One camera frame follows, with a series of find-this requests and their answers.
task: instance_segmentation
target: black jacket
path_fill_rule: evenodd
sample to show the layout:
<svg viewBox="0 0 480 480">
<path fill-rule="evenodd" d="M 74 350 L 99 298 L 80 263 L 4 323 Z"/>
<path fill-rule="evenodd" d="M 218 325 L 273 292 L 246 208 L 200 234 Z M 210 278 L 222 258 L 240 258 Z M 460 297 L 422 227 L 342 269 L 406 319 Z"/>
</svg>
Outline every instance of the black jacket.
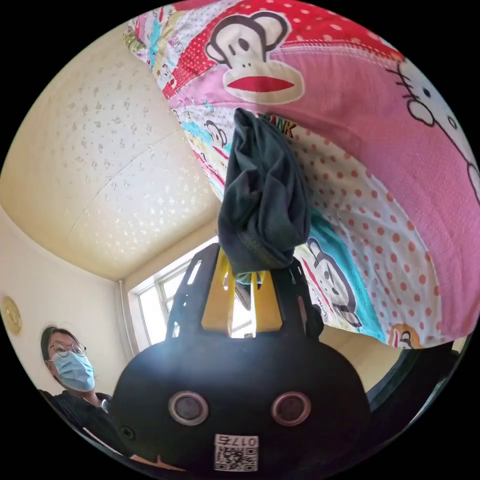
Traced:
<svg viewBox="0 0 480 480">
<path fill-rule="evenodd" d="M 122 442 L 109 419 L 108 403 L 111 400 L 109 395 L 97 393 L 96 396 L 100 400 L 105 401 L 103 407 L 97 407 L 83 398 L 70 395 L 66 390 L 60 395 L 51 395 L 44 390 L 38 391 L 76 430 L 79 430 L 84 435 L 88 435 L 88 433 L 93 434 L 96 437 L 94 440 L 101 440 L 104 444 L 125 457 L 132 456 L 132 453 Z"/>
</svg>

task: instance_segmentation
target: yellow bracket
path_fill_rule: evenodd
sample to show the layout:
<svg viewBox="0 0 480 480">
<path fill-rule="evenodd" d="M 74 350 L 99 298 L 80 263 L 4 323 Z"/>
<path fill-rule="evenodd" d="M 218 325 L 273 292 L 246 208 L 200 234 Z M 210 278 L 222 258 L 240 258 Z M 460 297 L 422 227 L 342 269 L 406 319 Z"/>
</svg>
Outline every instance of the yellow bracket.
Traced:
<svg viewBox="0 0 480 480">
<path fill-rule="evenodd" d="M 215 272 L 211 280 L 210 291 L 201 319 L 204 330 L 232 334 L 234 316 L 235 279 L 229 259 L 220 248 L 216 260 Z"/>
<path fill-rule="evenodd" d="M 282 327 L 277 295 L 272 275 L 269 271 L 259 273 L 261 286 L 257 282 L 257 274 L 251 275 L 250 314 L 253 332 L 276 332 Z M 216 260 L 215 272 L 201 319 L 204 330 L 232 335 L 232 320 L 235 301 L 235 279 L 229 259 L 220 248 Z"/>
<path fill-rule="evenodd" d="M 260 288 L 256 273 L 252 274 L 250 282 L 250 312 L 253 330 L 257 333 L 276 332 L 282 328 L 282 315 L 272 275 L 269 271 L 262 271 L 259 275 Z"/>
</svg>

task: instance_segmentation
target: wall clock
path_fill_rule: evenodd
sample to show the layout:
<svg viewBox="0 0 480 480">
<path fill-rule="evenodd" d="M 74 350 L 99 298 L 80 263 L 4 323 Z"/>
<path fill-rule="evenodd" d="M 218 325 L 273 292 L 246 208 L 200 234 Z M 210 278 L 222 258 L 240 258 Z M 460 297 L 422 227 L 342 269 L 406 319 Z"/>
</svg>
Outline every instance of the wall clock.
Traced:
<svg viewBox="0 0 480 480">
<path fill-rule="evenodd" d="M 18 335 L 20 333 L 22 318 L 20 317 L 19 308 L 9 296 L 5 296 L 1 303 L 1 317 L 12 334 Z"/>
</svg>

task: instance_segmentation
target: woman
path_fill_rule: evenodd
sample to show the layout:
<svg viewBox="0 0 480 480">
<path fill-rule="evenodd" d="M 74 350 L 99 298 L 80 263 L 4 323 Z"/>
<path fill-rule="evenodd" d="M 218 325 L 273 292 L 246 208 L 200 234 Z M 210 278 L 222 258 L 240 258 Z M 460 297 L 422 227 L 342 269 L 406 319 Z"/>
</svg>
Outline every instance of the woman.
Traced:
<svg viewBox="0 0 480 480">
<path fill-rule="evenodd" d="M 111 397 L 95 392 L 95 371 L 87 358 L 87 349 L 71 332 L 56 326 L 46 327 L 41 334 L 40 348 L 48 371 L 65 390 L 59 395 L 39 392 L 74 428 L 132 460 L 178 470 L 160 459 L 151 463 L 127 449 L 109 419 Z"/>
</svg>

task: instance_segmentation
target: pipe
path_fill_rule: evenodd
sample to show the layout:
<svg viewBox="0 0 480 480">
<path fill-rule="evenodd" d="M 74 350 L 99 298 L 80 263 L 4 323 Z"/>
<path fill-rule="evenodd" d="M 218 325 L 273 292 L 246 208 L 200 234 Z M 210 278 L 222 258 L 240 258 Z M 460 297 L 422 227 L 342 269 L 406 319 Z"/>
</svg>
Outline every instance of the pipe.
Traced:
<svg viewBox="0 0 480 480">
<path fill-rule="evenodd" d="M 120 304 L 121 304 L 121 316 L 123 317 L 123 326 L 125 327 L 126 339 L 128 340 L 128 346 L 130 347 L 131 356 L 133 358 L 135 356 L 135 353 L 132 347 L 132 342 L 130 340 L 129 329 L 127 326 L 127 317 L 125 315 L 125 307 L 124 307 L 124 289 L 122 288 L 124 281 L 119 280 L 118 284 L 120 285 Z"/>
</svg>

